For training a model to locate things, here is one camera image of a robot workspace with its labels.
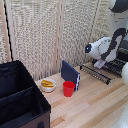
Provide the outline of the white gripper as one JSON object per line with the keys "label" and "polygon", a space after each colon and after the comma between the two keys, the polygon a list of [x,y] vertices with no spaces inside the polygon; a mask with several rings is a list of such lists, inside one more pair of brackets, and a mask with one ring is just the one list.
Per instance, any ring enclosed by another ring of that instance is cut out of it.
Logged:
{"label": "white gripper", "polygon": [[97,60],[95,63],[94,63],[94,67],[98,68],[98,69],[101,69],[105,64],[105,61],[103,60]]}

